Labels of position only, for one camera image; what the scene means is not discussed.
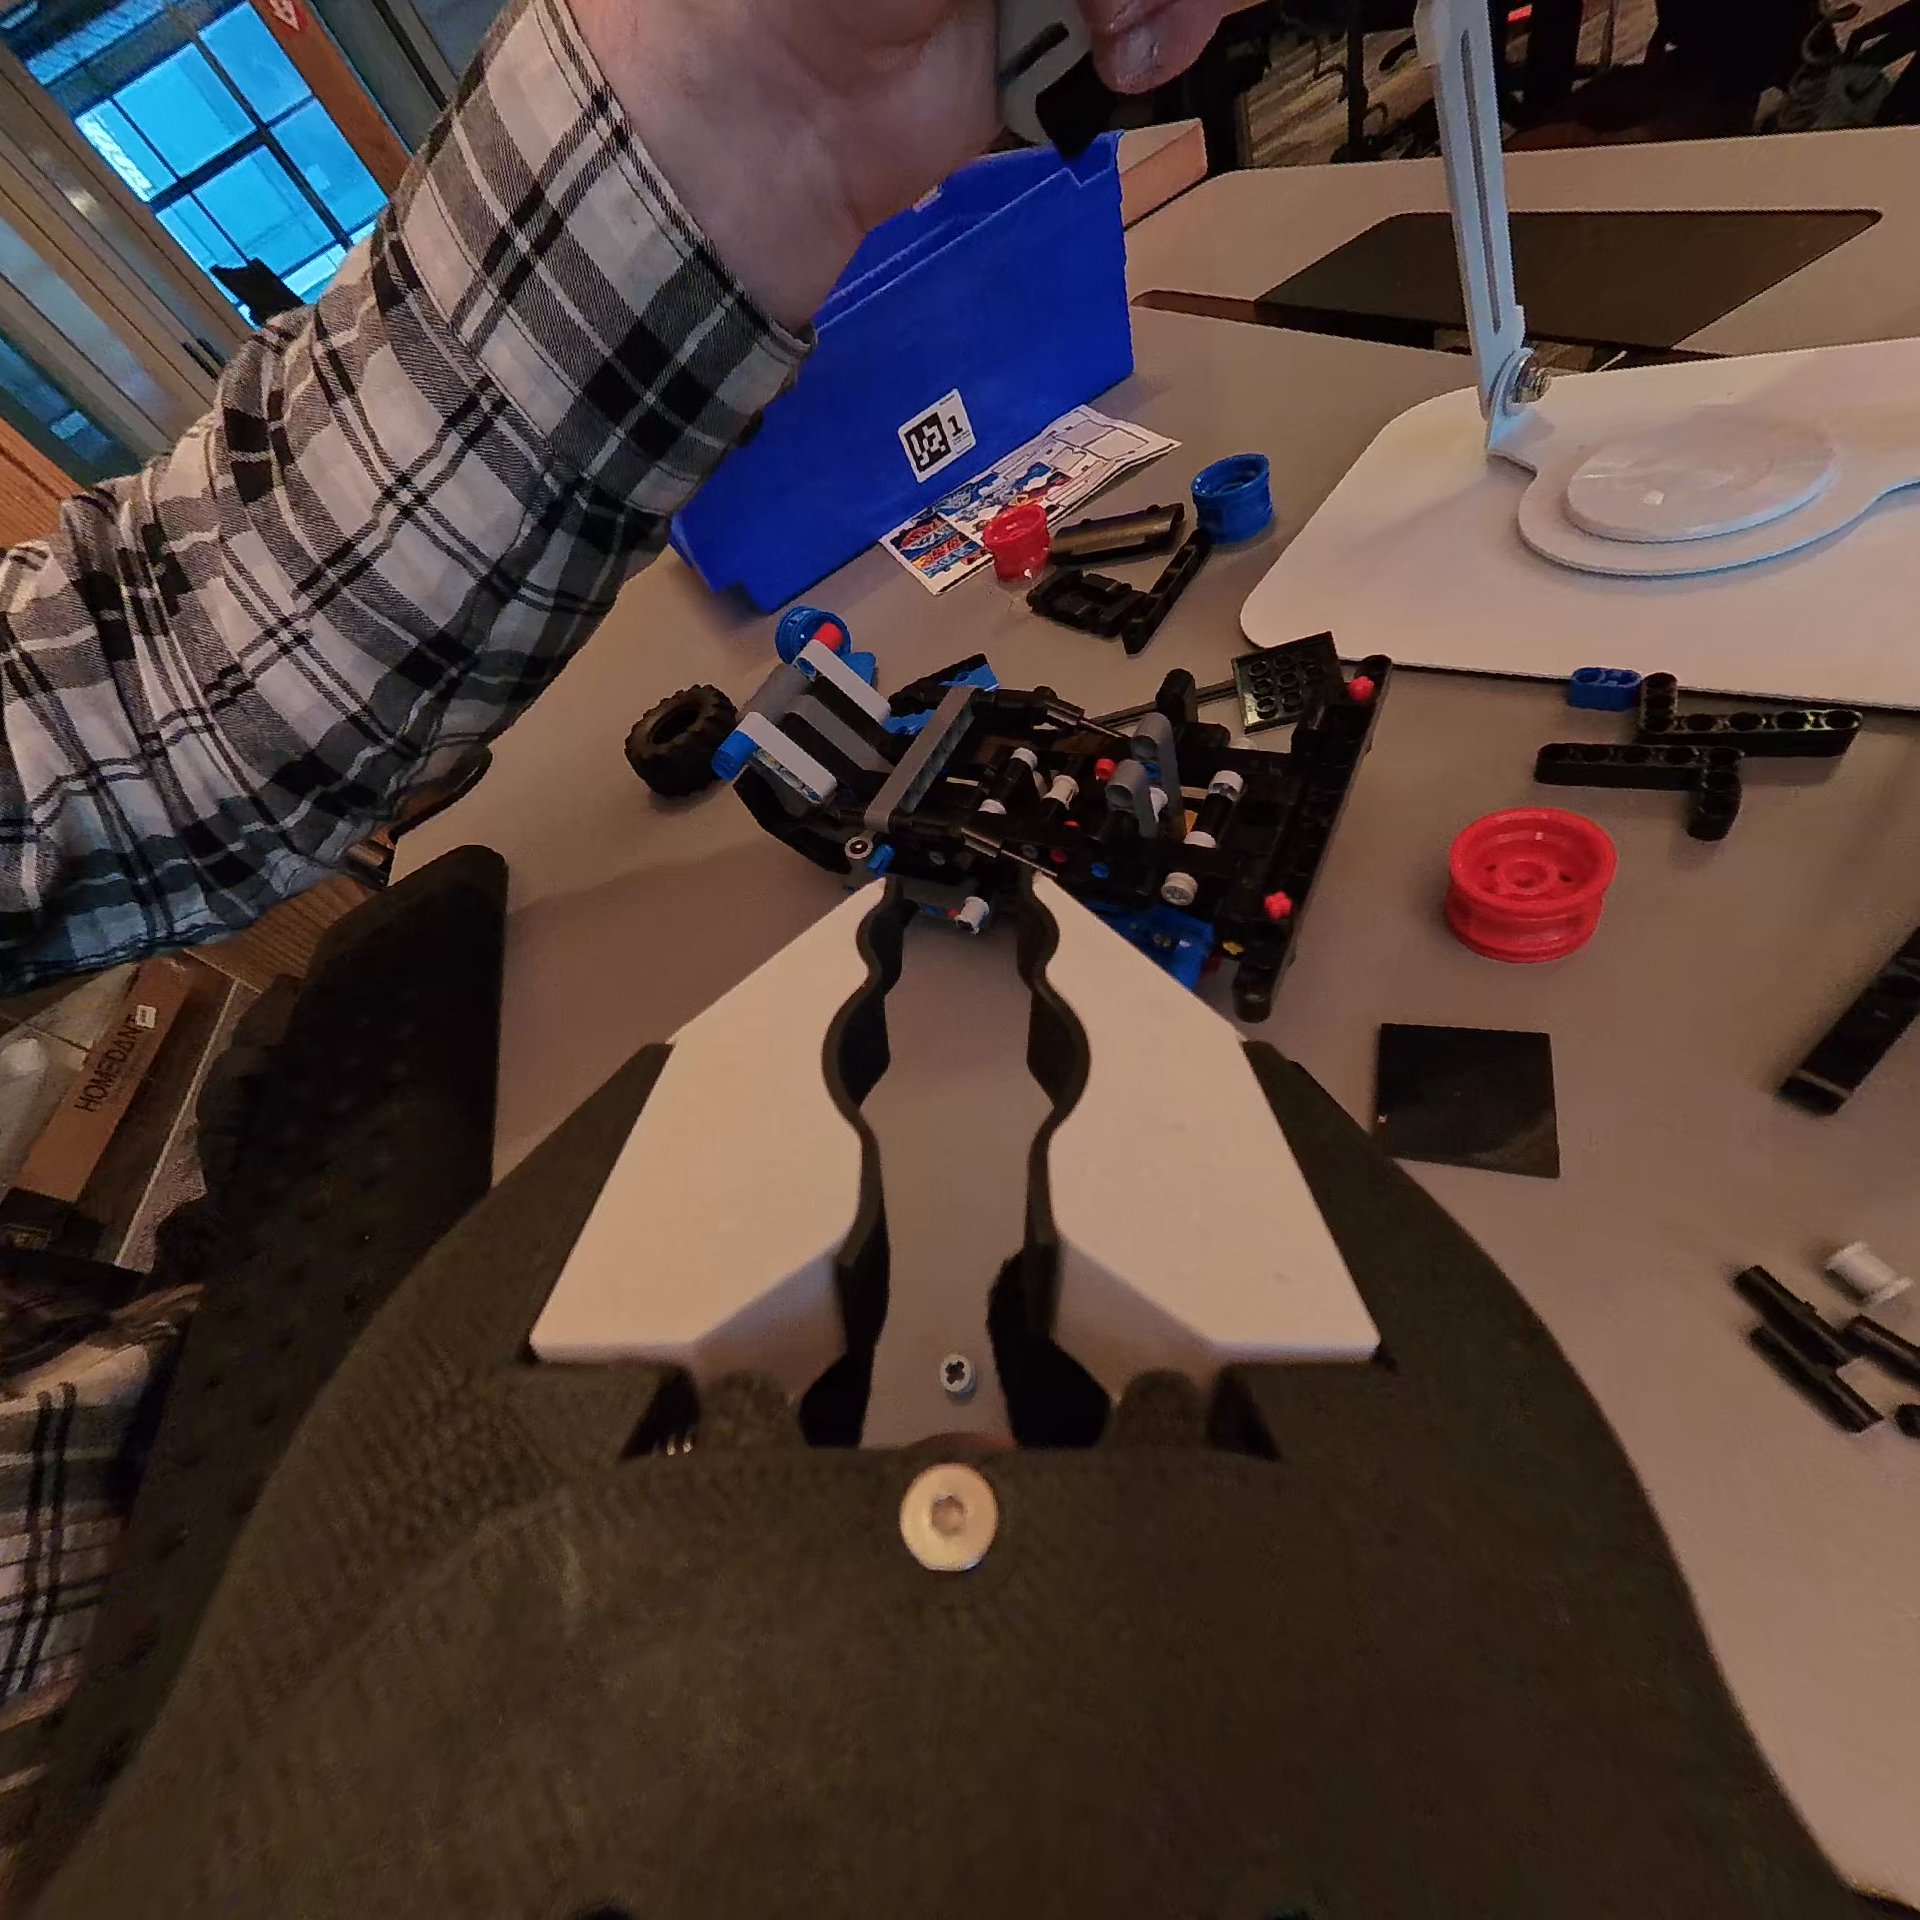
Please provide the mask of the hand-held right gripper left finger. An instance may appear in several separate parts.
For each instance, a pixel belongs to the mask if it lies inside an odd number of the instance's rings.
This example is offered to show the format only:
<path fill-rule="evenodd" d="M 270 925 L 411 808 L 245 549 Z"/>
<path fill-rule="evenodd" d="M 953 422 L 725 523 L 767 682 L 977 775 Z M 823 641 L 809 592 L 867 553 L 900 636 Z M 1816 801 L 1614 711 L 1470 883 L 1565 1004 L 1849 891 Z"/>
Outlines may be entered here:
<path fill-rule="evenodd" d="M 900 886 L 865 886 L 644 1052 L 638 1120 L 532 1327 L 540 1361 L 753 1375 L 809 1445 L 862 1440 L 888 1313 L 862 1103 L 891 1066 L 904 925 Z"/>

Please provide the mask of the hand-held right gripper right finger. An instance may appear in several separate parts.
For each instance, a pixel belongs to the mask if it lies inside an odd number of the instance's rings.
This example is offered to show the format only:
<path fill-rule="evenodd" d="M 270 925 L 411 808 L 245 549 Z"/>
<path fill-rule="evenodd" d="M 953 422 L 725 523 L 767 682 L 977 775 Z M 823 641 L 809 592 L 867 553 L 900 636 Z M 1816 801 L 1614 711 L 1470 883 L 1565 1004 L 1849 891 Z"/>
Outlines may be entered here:
<path fill-rule="evenodd" d="M 1019 898 L 1027 1075 L 1022 1251 L 988 1292 L 1016 1447 L 1100 1440 L 1143 1378 L 1368 1366 L 1380 1334 L 1274 1103 L 1279 1058 L 1058 883 Z"/>

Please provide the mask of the brick-built toy truck chassis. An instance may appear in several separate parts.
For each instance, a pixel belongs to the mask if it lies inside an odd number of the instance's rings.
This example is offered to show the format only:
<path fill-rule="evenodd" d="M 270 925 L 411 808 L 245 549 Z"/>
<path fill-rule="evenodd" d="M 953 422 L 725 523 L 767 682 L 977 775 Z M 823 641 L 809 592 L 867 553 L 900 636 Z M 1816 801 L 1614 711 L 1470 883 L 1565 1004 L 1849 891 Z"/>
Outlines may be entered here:
<path fill-rule="evenodd" d="M 1279 749 L 1200 714 L 1175 671 L 1124 721 L 977 664 L 910 686 L 917 711 L 805 644 L 694 764 L 813 867 L 884 880 L 965 932 L 1052 880 L 1186 985 L 1229 969 L 1233 1015 L 1270 1018 L 1391 686 L 1329 633 L 1259 651 L 1294 686 Z"/>

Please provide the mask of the small connector pins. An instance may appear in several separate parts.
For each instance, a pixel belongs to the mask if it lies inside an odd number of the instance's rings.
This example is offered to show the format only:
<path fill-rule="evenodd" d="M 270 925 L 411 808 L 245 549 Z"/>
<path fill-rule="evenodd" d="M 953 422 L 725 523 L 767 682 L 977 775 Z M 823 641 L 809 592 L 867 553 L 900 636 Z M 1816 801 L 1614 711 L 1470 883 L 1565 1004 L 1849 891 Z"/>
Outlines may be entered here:
<path fill-rule="evenodd" d="M 1746 1346 L 1830 1428 L 1862 1436 L 1887 1423 L 1918 1445 L 1918 1334 L 1900 1327 L 1900 1311 L 1918 1306 L 1918 1279 L 1878 1259 L 1864 1242 L 1836 1249 L 1822 1260 L 1822 1277 L 1836 1284 L 1849 1306 L 1839 1322 L 1765 1266 L 1737 1269 L 1730 1291 L 1753 1311 Z M 1908 1387 L 1908 1397 L 1890 1410 L 1873 1405 L 1849 1378 L 1849 1370 L 1862 1361 Z"/>

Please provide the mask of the person's left forearm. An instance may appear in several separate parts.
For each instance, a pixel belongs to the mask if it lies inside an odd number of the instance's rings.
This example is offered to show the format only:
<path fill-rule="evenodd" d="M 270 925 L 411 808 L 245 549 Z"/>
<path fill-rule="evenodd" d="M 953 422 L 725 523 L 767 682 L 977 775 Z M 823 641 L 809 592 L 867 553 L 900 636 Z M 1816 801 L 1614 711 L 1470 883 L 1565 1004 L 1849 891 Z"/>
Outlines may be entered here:
<path fill-rule="evenodd" d="M 148 467 L 4 553 L 4 996 L 222 941 L 491 745 L 780 400 L 564 4 Z"/>

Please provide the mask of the black square panel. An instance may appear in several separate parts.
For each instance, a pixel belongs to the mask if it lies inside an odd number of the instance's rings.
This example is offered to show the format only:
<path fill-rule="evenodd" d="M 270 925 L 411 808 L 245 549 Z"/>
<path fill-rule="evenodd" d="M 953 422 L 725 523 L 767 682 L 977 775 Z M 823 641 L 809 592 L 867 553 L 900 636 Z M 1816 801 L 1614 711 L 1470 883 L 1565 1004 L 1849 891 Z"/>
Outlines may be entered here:
<path fill-rule="evenodd" d="M 1371 1137 L 1401 1163 L 1557 1178 L 1551 1038 L 1380 1021 Z"/>

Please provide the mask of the blue tagged storage bin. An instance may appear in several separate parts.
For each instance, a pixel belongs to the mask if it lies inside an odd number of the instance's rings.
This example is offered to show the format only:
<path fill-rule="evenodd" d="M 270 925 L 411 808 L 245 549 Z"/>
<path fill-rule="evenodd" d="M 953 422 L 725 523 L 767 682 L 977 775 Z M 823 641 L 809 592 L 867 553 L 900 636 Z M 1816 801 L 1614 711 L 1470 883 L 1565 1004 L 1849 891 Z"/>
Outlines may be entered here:
<path fill-rule="evenodd" d="M 794 387 L 671 518 L 716 592 L 803 588 L 1134 373 L 1121 139 L 983 157 L 854 251 Z"/>

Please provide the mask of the black toy tyre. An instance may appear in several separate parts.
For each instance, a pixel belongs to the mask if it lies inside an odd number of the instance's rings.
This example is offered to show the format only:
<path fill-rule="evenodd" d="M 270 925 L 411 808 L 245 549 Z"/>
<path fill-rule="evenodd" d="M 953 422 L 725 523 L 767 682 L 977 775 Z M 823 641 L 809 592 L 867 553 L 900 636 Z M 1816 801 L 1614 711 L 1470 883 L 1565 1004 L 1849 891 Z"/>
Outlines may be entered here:
<path fill-rule="evenodd" d="M 638 718 L 625 759 L 661 801 L 688 801 L 717 780 L 716 755 L 736 725 L 738 708 L 717 686 L 684 686 Z"/>

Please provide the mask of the blue wheel rim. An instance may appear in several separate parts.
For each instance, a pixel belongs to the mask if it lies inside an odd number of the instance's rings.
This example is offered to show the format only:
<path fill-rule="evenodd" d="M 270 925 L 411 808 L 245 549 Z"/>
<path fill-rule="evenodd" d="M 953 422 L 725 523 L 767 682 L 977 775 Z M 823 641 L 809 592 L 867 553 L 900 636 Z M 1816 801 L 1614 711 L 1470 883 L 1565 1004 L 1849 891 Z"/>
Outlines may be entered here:
<path fill-rule="evenodd" d="M 1244 544 L 1274 526 L 1267 455 L 1229 455 L 1200 467 L 1187 488 L 1195 530 L 1219 544 Z"/>

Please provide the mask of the thin black beam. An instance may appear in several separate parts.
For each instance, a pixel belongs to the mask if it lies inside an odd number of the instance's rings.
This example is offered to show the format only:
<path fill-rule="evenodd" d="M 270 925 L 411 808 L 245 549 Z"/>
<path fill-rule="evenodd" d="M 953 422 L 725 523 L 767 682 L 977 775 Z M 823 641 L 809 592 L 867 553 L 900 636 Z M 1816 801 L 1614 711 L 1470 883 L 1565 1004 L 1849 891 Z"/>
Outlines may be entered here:
<path fill-rule="evenodd" d="M 1212 535 L 1206 526 L 1195 526 L 1195 534 L 1171 553 L 1158 577 L 1134 596 L 1121 622 L 1121 647 L 1130 661 L 1135 661 L 1151 644 L 1170 611 L 1178 604 L 1209 558 Z"/>

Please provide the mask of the brown cardboard box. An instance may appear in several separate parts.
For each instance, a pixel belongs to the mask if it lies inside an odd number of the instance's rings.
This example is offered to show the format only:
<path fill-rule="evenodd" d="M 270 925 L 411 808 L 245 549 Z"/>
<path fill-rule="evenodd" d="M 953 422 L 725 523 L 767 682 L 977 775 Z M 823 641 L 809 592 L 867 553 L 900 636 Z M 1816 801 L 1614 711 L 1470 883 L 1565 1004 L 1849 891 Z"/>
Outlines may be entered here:
<path fill-rule="evenodd" d="M 148 1084 L 169 1028 L 191 996 L 191 968 L 153 957 L 130 973 L 110 1027 L 29 1146 L 4 1194 L 4 1249 L 50 1251 Z"/>

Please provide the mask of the white book stand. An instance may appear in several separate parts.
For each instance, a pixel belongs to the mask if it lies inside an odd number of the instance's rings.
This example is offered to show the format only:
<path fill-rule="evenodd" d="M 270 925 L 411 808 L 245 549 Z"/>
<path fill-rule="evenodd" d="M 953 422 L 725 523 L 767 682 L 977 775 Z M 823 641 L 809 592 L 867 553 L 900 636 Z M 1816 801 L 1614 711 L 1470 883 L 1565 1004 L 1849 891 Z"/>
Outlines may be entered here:
<path fill-rule="evenodd" d="M 1478 415 L 1453 392 L 1393 417 L 1249 592 L 1244 636 L 1918 708 L 1918 339 L 1544 373 L 1515 291 L 1489 12 L 1419 4 L 1415 37 Z"/>

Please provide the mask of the long black beam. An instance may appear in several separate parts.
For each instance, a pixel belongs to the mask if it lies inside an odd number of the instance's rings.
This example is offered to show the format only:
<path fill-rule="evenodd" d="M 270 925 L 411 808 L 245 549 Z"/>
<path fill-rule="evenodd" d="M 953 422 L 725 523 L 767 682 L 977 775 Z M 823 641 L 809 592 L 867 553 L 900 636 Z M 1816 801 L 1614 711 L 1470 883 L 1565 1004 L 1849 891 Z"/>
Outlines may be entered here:
<path fill-rule="evenodd" d="M 1836 1116 L 1918 1021 L 1918 932 L 1862 985 L 1836 1027 L 1777 1087 L 1777 1102 L 1812 1116 Z"/>

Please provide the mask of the black joined angle beams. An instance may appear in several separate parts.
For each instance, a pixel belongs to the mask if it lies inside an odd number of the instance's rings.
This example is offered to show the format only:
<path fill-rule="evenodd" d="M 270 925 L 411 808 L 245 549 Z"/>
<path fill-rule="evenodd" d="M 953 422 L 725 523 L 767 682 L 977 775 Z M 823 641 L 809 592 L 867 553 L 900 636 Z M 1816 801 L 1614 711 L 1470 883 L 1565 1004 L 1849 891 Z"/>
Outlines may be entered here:
<path fill-rule="evenodd" d="M 1672 672 L 1646 672 L 1626 740 L 1551 740 L 1531 779 L 1544 788 L 1597 794 L 1681 794 L 1684 834 L 1720 842 L 1741 817 L 1749 760 L 1836 760 L 1862 738 L 1857 708 L 1681 708 Z"/>

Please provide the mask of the black frame piece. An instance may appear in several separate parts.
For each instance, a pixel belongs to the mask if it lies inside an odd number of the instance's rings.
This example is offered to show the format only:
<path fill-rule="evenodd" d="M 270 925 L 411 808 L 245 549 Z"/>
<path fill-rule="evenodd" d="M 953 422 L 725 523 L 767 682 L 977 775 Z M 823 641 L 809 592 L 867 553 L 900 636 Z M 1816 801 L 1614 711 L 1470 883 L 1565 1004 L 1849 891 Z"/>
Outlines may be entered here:
<path fill-rule="evenodd" d="M 1147 609 L 1147 592 L 1087 570 L 1058 570 L 1025 596 L 1025 604 L 1074 633 L 1121 641 Z"/>

